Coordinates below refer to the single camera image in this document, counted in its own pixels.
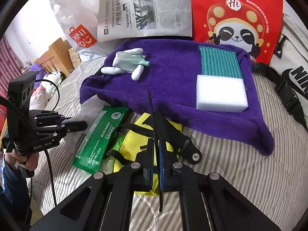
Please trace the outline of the person's left hand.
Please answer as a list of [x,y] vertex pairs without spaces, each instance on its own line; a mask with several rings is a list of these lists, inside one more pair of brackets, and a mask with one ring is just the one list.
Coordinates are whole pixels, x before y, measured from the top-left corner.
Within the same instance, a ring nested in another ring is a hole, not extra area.
[[34,171],[38,166],[39,153],[34,153],[29,157],[23,157],[16,149],[13,149],[12,152],[5,153],[4,159],[6,164],[13,170],[16,170],[16,162],[19,162],[20,164],[24,164],[26,169]]

